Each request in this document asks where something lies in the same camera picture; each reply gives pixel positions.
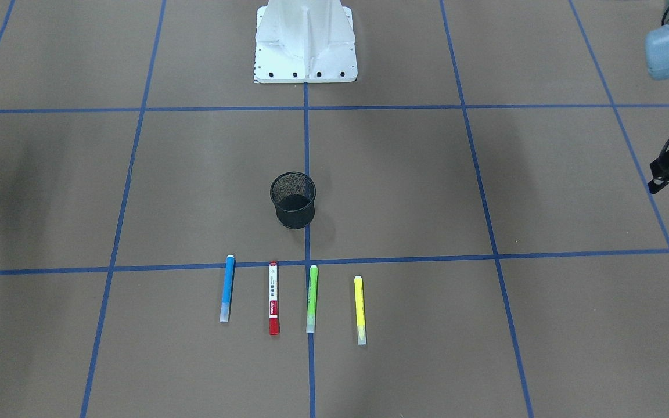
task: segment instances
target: marker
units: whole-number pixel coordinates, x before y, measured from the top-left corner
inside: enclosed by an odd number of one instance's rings
[[[224,277],[224,295],[221,297],[221,322],[229,321],[229,308],[231,307],[231,286],[234,283],[234,263],[236,259],[229,254],[226,256],[226,275]]]
[[[363,306],[363,278],[355,276],[355,323],[358,325],[358,345],[366,345],[366,310]]]
[[[306,308],[306,333],[314,333],[316,325],[316,286],[319,280],[319,268],[311,265],[308,270],[308,304]]]
[[[270,263],[270,335],[277,336],[280,333],[278,323],[278,264]]]

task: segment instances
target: white mounting plate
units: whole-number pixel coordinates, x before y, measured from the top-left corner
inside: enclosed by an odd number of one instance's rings
[[[257,28],[267,6],[257,10]],[[353,27],[353,11],[343,6],[347,21]],[[358,78],[358,62],[354,44],[331,44],[319,56],[311,59],[311,74],[305,76],[305,61],[287,53],[282,45],[260,45],[254,54],[254,82],[351,82]]]

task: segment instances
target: white plastic bracket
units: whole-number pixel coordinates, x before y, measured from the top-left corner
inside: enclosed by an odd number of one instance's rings
[[[255,82],[358,77],[353,11],[340,0],[270,0],[257,11]]]

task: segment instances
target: blue marker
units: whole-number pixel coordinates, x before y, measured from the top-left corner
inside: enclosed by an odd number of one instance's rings
[[[226,256],[226,277],[224,277],[224,296],[221,297],[221,322],[229,321],[229,307],[231,306],[231,286],[234,281],[234,256]]]

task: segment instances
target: red and white marker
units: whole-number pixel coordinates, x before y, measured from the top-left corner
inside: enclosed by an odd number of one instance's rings
[[[278,264],[270,263],[270,335],[277,336],[280,333],[278,323]]]

